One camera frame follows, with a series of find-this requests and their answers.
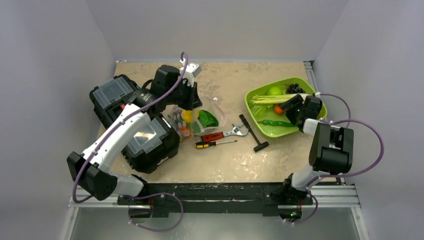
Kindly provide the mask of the mango orange green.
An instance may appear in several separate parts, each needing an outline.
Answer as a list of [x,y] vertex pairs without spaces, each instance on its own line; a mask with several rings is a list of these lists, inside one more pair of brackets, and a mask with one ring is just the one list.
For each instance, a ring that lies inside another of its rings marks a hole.
[[277,115],[283,115],[285,113],[285,110],[282,109],[278,104],[275,104],[273,106],[273,112]]

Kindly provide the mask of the yellow lemon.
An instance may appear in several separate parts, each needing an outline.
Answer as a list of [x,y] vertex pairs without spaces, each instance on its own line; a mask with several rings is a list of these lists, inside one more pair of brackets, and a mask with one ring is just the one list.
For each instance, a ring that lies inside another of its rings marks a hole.
[[199,117],[199,110],[182,110],[181,118],[186,124],[194,123]]

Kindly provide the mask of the clear zip top bag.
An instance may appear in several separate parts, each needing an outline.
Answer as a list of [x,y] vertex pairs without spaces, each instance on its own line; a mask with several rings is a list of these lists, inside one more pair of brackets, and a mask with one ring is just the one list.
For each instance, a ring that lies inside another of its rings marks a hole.
[[[175,129],[175,131],[179,135],[179,139],[181,142],[193,137],[198,137],[198,136],[212,133],[218,128],[223,127],[227,122],[226,115],[224,111],[221,109],[219,105],[219,100],[217,97],[202,96],[200,99],[202,101],[202,107],[196,108],[194,110],[205,110],[210,112],[217,118],[219,122],[219,126],[203,128],[201,124],[199,123],[198,119],[192,124],[187,124],[183,121],[181,117],[181,113],[184,109],[175,105],[170,110],[167,111],[167,119],[169,120],[171,126]],[[191,130],[191,137],[183,137],[180,131],[181,127],[188,127]]]

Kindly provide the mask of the bok choy green white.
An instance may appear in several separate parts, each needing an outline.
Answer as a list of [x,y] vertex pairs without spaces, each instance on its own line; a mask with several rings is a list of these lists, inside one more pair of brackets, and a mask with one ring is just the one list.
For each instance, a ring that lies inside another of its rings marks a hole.
[[203,129],[216,128],[219,126],[219,121],[217,120],[217,118],[212,113],[206,110],[198,111],[197,120],[199,121]]

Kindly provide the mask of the green apple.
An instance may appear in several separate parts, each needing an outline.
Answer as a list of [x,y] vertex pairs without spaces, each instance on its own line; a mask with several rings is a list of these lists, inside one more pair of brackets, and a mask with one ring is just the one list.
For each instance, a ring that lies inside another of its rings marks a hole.
[[283,91],[280,87],[278,86],[271,86],[267,91],[266,91],[266,95],[267,96],[280,96],[283,94]]

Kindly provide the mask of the orange tangerine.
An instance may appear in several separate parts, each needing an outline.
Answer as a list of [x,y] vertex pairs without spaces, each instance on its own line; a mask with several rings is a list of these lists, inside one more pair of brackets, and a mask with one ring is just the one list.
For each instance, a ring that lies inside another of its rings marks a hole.
[[182,126],[182,127],[180,128],[180,132],[181,132],[181,135],[182,135],[183,137],[185,137],[185,138],[190,138],[190,137],[191,137],[191,135],[192,135],[191,130],[190,130],[188,127],[186,127],[186,126]]

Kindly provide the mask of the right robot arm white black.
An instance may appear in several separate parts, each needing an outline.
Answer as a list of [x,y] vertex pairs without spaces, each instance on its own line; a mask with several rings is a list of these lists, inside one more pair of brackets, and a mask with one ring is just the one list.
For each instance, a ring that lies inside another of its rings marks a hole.
[[290,174],[272,194],[292,204],[305,199],[308,190],[324,177],[350,171],[353,164],[354,131],[321,122],[319,113],[323,102],[314,95],[303,97],[296,94],[279,106],[300,132],[313,137],[308,164],[301,171]]

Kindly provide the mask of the dark grapes bunch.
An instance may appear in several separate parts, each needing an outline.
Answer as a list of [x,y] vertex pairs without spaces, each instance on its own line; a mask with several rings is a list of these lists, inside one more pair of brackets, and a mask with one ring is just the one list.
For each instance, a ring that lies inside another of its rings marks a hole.
[[286,93],[287,94],[305,94],[306,92],[303,90],[303,88],[299,87],[298,83],[286,85]]

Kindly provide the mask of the green chili pepper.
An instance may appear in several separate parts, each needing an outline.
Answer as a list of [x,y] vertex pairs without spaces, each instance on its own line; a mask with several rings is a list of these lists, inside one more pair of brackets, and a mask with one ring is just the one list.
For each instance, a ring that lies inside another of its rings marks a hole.
[[261,121],[257,122],[258,124],[262,124],[265,126],[280,126],[280,127],[295,127],[292,123],[290,122],[285,122],[285,121],[280,121],[280,120],[269,120],[269,119],[264,119]]

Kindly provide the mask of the green plastic basin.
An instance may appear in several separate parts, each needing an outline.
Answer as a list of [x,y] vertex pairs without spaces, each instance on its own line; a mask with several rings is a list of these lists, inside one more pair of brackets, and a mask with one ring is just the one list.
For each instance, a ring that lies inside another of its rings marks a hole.
[[245,104],[248,109],[248,112],[252,118],[252,124],[256,125],[258,130],[268,138],[279,138],[286,135],[290,135],[292,133],[298,132],[298,128],[296,127],[287,127],[287,126],[271,126],[264,125],[259,123],[263,120],[272,120],[272,121],[283,121],[289,122],[285,114],[277,114],[274,112],[274,107],[261,108],[260,105],[254,105],[252,103],[252,99],[256,96],[266,96],[267,91],[272,87],[278,87],[285,95],[286,90],[290,85],[298,84],[300,88],[302,88],[306,94],[313,94],[315,92],[314,88],[304,79],[299,77],[289,77],[286,79],[278,80],[272,83],[265,84],[253,90],[250,90],[245,95]]

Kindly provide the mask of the yellow black screwdriver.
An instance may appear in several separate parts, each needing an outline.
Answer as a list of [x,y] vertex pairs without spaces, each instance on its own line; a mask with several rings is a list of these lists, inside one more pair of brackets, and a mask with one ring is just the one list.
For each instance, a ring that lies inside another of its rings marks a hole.
[[235,142],[237,142],[237,140],[229,140],[229,141],[200,141],[200,142],[196,142],[194,144],[194,147],[196,149],[205,149],[205,148],[214,147],[214,146],[221,145],[221,144],[230,144],[230,143],[235,143]]

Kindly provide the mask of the black toolbox near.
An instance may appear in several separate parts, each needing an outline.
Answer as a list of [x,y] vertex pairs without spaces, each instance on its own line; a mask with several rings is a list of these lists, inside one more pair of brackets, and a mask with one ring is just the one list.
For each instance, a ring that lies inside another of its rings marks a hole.
[[180,136],[163,115],[140,127],[121,151],[131,169],[151,174],[179,151]]

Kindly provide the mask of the black toolbox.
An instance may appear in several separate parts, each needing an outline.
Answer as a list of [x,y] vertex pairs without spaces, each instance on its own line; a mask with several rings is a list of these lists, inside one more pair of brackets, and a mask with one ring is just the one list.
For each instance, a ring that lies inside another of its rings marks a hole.
[[106,129],[119,117],[137,89],[139,86],[135,81],[120,74],[89,92],[89,99],[94,105],[93,111]]
[[180,136],[163,115],[140,127],[121,151],[131,169],[151,174],[179,151]]

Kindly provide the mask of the black toolbox far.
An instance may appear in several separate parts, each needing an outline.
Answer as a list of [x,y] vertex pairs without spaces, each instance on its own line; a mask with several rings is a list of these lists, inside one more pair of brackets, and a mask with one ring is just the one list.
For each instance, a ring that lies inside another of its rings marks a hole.
[[106,129],[119,117],[137,89],[139,86],[135,81],[120,74],[89,92],[89,99],[94,105],[93,111]]

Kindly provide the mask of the red handled adjustable wrench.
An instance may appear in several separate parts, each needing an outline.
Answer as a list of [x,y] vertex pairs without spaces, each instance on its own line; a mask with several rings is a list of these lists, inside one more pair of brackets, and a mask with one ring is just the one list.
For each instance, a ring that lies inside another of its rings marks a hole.
[[214,133],[209,133],[206,135],[202,135],[200,137],[197,137],[195,139],[196,143],[199,142],[214,142],[220,139],[223,139],[225,137],[229,137],[229,136],[239,136],[239,137],[244,137],[249,133],[249,130],[246,128],[244,129],[243,123],[240,124],[232,124],[233,128],[229,131],[220,131],[220,132],[214,132]]

